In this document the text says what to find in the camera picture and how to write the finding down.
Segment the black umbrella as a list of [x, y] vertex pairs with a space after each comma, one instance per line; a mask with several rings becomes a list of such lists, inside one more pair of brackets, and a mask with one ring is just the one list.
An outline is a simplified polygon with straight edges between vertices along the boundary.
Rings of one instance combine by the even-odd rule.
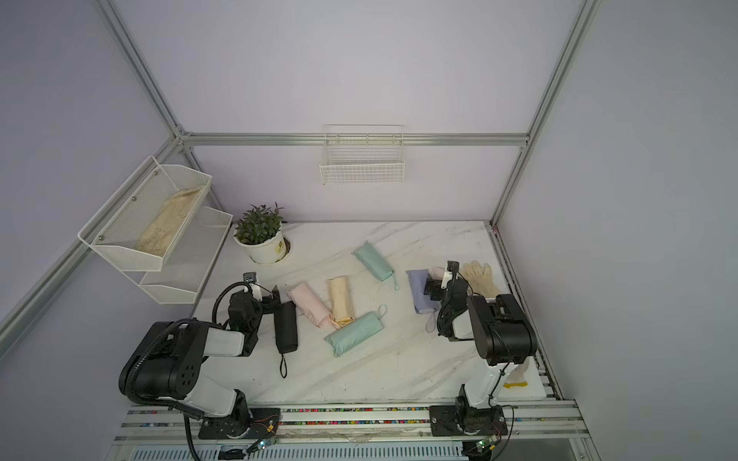
[[281, 355], [280, 375], [288, 377], [288, 363], [286, 356], [294, 353], [299, 347], [296, 305], [293, 302], [282, 303], [274, 309], [275, 342]]

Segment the yellow umbrella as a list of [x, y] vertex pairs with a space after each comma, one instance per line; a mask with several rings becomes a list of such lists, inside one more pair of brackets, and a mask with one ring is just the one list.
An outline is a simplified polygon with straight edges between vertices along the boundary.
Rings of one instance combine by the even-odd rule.
[[337, 328], [353, 323], [355, 318], [349, 278], [344, 276], [328, 280], [328, 291], [332, 304], [332, 323]]

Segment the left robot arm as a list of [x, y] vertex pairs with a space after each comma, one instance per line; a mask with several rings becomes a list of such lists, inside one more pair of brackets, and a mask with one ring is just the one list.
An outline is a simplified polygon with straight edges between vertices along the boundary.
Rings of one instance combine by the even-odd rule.
[[255, 417], [243, 392], [202, 375], [201, 368], [209, 358], [249, 357], [266, 315], [273, 317], [280, 355], [295, 352], [294, 303], [282, 303], [278, 288], [242, 280], [218, 295], [209, 321], [192, 317], [153, 324], [120, 374], [120, 393], [138, 405], [176, 409], [188, 421], [249, 428]]

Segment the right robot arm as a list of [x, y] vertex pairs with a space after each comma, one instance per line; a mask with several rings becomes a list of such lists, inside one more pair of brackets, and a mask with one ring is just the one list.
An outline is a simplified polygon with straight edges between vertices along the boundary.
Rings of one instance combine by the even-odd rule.
[[464, 339], [455, 331], [455, 321], [466, 316], [476, 351], [482, 359], [469, 380], [459, 388], [452, 406], [434, 406], [432, 426], [451, 433], [476, 434], [498, 430], [508, 434], [498, 397], [505, 384], [538, 350], [530, 320], [517, 299], [495, 284], [492, 268], [476, 260], [447, 263], [440, 275], [430, 272], [423, 293], [439, 303], [435, 330], [451, 342]]

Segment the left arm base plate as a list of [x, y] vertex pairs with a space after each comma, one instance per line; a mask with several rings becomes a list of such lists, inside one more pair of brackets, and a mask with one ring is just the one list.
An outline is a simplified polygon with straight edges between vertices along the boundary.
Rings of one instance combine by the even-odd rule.
[[201, 424], [200, 440], [258, 440], [273, 436], [280, 424], [282, 411], [277, 407], [251, 408], [245, 418], [230, 416], [205, 419]]

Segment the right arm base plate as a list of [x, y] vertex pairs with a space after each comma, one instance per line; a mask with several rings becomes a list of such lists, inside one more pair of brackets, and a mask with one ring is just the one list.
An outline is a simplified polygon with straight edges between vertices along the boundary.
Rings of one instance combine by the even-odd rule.
[[432, 405], [429, 408], [430, 431], [440, 436], [503, 436], [509, 433], [500, 406], [476, 409], [455, 405]]

